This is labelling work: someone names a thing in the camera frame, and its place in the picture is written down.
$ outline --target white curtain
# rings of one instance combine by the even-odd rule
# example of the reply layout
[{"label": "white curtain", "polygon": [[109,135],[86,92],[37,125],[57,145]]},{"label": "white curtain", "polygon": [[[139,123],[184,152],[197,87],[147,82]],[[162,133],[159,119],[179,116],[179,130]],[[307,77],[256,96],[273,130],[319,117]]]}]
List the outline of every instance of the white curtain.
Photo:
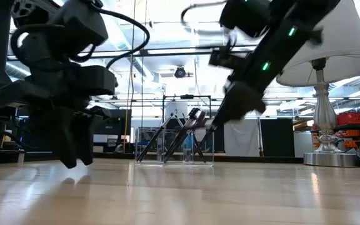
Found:
[{"label": "white curtain", "polygon": [[227,156],[259,157],[256,119],[226,123],[224,125],[224,150]]}]

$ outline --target wooden floor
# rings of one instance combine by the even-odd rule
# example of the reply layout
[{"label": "wooden floor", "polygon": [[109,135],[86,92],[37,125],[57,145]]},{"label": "wooden floor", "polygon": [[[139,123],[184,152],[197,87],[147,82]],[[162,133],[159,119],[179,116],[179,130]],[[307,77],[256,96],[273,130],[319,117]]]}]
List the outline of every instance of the wooden floor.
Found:
[{"label": "wooden floor", "polygon": [[360,168],[0,165],[0,225],[360,224]]}]

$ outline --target black cord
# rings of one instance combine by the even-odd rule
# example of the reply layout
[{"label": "black cord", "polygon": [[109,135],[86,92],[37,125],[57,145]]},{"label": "black cord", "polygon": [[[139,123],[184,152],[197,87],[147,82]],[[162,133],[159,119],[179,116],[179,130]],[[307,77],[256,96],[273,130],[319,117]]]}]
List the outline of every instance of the black cord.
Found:
[{"label": "black cord", "polygon": [[91,59],[91,56],[93,55],[96,48],[97,47],[95,46],[95,44],[93,44],[90,51],[85,56],[73,56],[73,57],[69,57],[69,58],[77,63],[84,63],[88,59]]},{"label": "black cord", "polygon": [[[188,28],[188,24],[187,22],[184,20],[184,17],[186,15],[186,13],[191,10],[191,9],[196,9],[196,8],[203,8],[203,7],[210,7],[210,6],[219,6],[221,4],[226,3],[228,0],[224,0],[224,1],[218,1],[218,2],[212,2],[212,3],[203,3],[203,4],[192,4],[189,7],[187,7],[186,9],[184,9],[181,12],[181,24],[184,26],[185,30],[188,31],[189,33],[191,32],[191,29]],[[223,32],[222,31],[198,31],[197,32],[199,35],[203,35],[203,36],[212,36],[212,35],[222,35]]]},{"label": "black cord", "polygon": [[37,69],[43,72],[52,73],[61,71],[63,69],[75,68],[79,65],[74,62],[65,62],[56,67],[41,67],[35,65],[33,62],[29,62],[25,56],[20,52],[18,41],[19,37],[24,33],[37,33],[37,32],[54,32],[54,31],[62,31],[65,27],[62,25],[52,25],[52,24],[31,24],[24,25],[17,30],[15,30],[11,36],[11,49],[13,54],[17,57],[17,59],[23,63],[25,66],[31,69]]},{"label": "black cord", "polygon": [[32,147],[30,145],[24,144],[21,140],[19,140],[15,135],[11,134],[10,132],[3,131],[1,132],[1,135],[5,135],[10,137],[16,144],[23,147],[24,150],[28,151],[37,151],[38,147]]},{"label": "black cord", "polygon": [[119,59],[125,58],[126,56],[130,56],[131,54],[133,54],[133,53],[135,53],[137,51],[140,51],[143,47],[145,47],[148,44],[151,35],[149,34],[149,31],[147,30],[147,28],[144,25],[142,25],[141,23],[137,22],[136,20],[134,20],[134,19],[132,19],[132,18],[130,18],[128,16],[120,14],[118,12],[113,12],[113,11],[108,11],[108,10],[101,9],[98,6],[96,6],[95,4],[90,4],[90,6],[92,7],[93,10],[95,10],[95,11],[101,13],[101,14],[106,14],[106,15],[109,15],[109,16],[113,16],[115,18],[122,19],[124,21],[127,21],[127,22],[135,25],[136,27],[138,27],[139,29],[144,31],[144,33],[146,35],[146,39],[138,47],[136,47],[135,49],[132,49],[132,50],[130,50],[128,52],[125,52],[125,53],[111,59],[108,62],[108,64],[106,65],[107,69],[109,69]]}]

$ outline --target clear acrylic stand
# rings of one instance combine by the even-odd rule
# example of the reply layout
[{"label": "clear acrylic stand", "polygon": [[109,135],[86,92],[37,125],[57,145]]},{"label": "clear acrylic stand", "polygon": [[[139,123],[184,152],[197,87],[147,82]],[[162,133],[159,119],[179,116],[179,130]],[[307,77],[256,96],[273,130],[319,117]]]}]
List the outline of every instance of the clear acrylic stand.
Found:
[{"label": "clear acrylic stand", "polygon": [[176,136],[182,135],[175,130],[163,129],[158,135],[159,129],[140,128],[136,132],[136,165],[208,165],[214,162],[214,138],[207,141],[201,148],[203,157],[194,152],[198,139],[194,131],[189,131],[181,140],[182,143],[175,145]]}]

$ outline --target black panel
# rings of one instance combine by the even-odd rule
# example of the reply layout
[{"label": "black panel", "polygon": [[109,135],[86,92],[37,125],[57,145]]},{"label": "black panel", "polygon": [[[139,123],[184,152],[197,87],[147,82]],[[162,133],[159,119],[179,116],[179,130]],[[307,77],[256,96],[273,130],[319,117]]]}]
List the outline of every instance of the black panel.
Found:
[{"label": "black panel", "polygon": [[262,119],[261,131],[264,156],[295,157],[291,119]]},{"label": "black panel", "polygon": [[126,127],[126,110],[110,110],[112,117],[97,125],[95,134],[107,135],[130,135],[131,132],[131,110],[127,111],[127,130]]}]

